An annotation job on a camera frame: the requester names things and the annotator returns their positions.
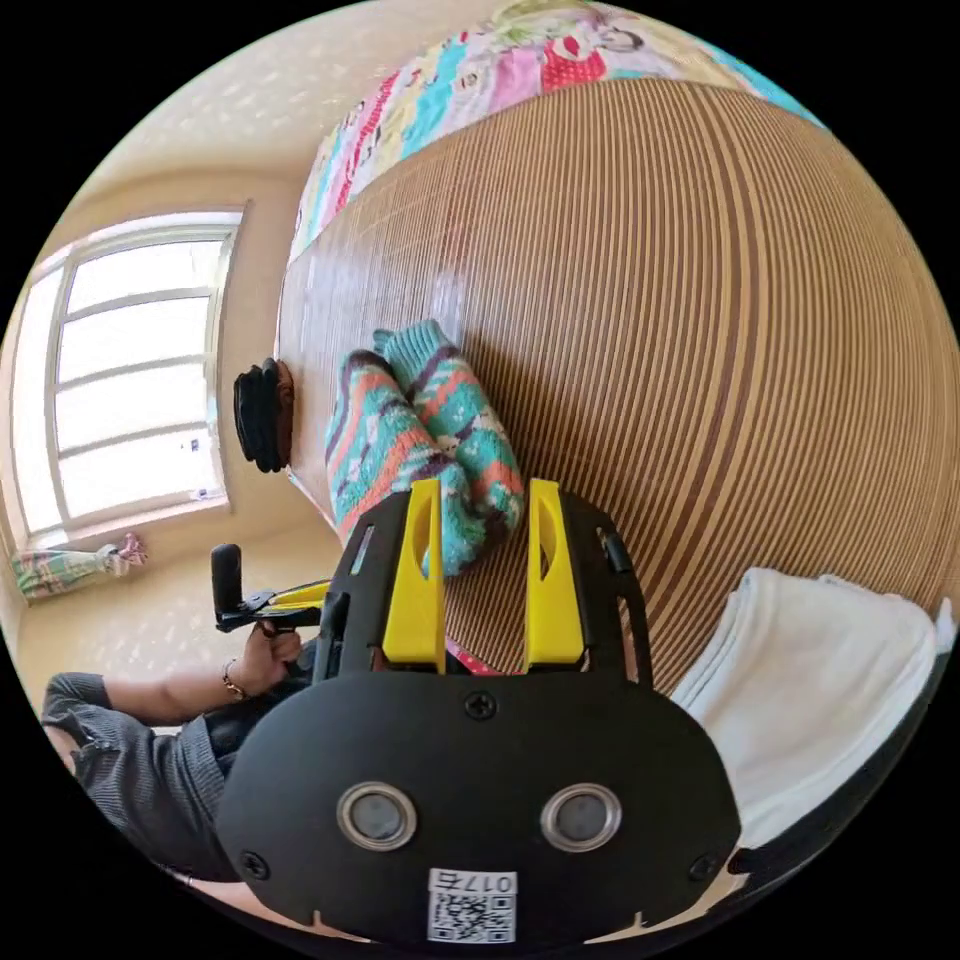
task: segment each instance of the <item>window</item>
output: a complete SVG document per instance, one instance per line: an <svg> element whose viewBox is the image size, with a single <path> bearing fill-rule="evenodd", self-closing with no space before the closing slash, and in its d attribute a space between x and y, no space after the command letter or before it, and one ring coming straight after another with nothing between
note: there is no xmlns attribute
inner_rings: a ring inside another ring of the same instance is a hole
<svg viewBox="0 0 960 960"><path fill-rule="evenodd" d="M218 317L239 222L216 213L121 224L30 277L11 422L30 538L69 540L84 527L225 497Z"/></svg>

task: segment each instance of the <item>hand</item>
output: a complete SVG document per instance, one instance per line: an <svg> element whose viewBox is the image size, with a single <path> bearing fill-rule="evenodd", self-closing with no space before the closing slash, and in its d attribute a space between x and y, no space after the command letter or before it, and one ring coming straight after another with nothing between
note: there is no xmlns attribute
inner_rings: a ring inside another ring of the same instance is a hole
<svg viewBox="0 0 960 960"><path fill-rule="evenodd" d="M249 697L275 687L286 677L287 664L300 656L300 635L293 631L274 636L274 630L269 620L258 623L230 668L230 679Z"/></svg>

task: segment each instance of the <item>fisheye view circle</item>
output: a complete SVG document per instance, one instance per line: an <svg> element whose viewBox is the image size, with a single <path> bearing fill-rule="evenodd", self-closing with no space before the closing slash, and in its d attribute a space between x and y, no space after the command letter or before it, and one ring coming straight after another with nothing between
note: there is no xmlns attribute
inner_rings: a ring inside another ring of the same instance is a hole
<svg viewBox="0 0 960 960"><path fill-rule="evenodd" d="M858 816L953 651L923 254L804 104L641 12L368 0L214 64L36 251L0 390L57 774L308 954L707 934Z"/></svg>

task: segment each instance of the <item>qr code label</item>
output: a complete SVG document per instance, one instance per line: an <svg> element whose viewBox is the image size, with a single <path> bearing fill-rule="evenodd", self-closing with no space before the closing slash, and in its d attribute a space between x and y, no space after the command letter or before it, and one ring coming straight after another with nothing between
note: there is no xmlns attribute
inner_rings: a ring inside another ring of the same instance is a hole
<svg viewBox="0 0 960 960"><path fill-rule="evenodd" d="M516 938L515 873L430 871L428 940L434 943L513 943Z"/></svg>

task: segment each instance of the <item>patterned bedsheet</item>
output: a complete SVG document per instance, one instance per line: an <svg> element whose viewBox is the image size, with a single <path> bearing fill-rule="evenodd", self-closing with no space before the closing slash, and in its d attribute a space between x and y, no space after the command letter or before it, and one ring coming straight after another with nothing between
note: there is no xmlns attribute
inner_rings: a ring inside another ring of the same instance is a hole
<svg viewBox="0 0 960 960"><path fill-rule="evenodd" d="M388 76L320 144L289 262L405 157L531 97L578 83L670 77L744 90L820 122L755 70L690 34L582 0L521 0Z"/></svg>

